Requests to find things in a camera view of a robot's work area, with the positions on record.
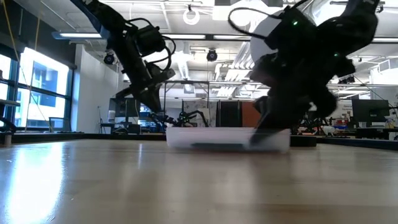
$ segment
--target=ceiling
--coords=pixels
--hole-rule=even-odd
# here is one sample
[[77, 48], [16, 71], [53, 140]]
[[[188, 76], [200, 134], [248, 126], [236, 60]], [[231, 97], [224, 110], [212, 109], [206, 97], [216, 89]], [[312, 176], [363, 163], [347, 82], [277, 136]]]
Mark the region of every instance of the ceiling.
[[[22, 7], [26, 8], [50, 26], [62, 32], [95, 32], [86, 16], [73, 5], [69, 0], [15, 0]], [[170, 4], [138, 4], [123, 3], [109, 4], [117, 10], [126, 19], [143, 17], [151, 21], [154, 26], [159, 26], [163, 33], [179, 34], [237, 34], [226, 20], [213, 20], [213, 13], [219, 12], [218, 7], [214, 7], [215, 0], [202, 0], [199, 6], [193, 6], [199, 10], [200, 20], [195, 25], [188, 25], [183, 20], [183, 13], [187, 10], [186, 5]], [[318, 24], [322, 20], [333, 16], [338, 16], [344, 10], [344, 6], [330, 5], [329, 0], [314, 0], [312, 5], [306, 9], [306, 13], [315, 18]], [[383, 12], [377, 14], [379, 26], [377, 28], [377, 37], [398, 37], [398, 1], [385, 0], [386, 7]], [[261, 16], [254, 16], [252, 20], [259, 20]], [[146, 26], [145, 22], [137, 21], [138, 27]], [[106, 42], [103, 40], [91, 40], [82, 42], [86, 50], [93, 56], [102, 60]], [[223, 41], [177, 41], [177, 50], [193, 53], [192, 60], [187, 63], [189, 70], [206, 71], [202, 77], [197, 79], [205, 80], [208, 78], [208, 72], [214, 72], [216, 65], [222, 62], [232, 62], [239, 51], [241, 51], [241, 42], [223, 42]], [[216, 49], [218, 53], [218, 62], [207, 62], [206, 55], [209, 49]], [[364, 49], [355, 52], [353, 55], [354, 63], [357, 66], [356, 74], [362, 81], [366, 82], [369, 77], [368, 69], [377, 65], [378, 62], [398, 55], [398, 45], [369, 45]], [[161, 54], [151, 55], [146, 60], [156, 60], [164, 57]], [[178, 70], [177, 63], [172, 67]]]

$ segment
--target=white plastic tray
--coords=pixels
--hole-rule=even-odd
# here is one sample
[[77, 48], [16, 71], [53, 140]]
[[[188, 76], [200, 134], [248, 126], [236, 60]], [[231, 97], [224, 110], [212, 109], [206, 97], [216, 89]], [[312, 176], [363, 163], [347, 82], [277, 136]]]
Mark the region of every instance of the white plastic tray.
[[174, 148], [207, 148], [215, 150], [278, 151], [286, 152], [290, 147], [290, 131], [265, 135], [258, 144], [250, 145], [253, 128], [176, 128], [166, 131], [167, 145]]

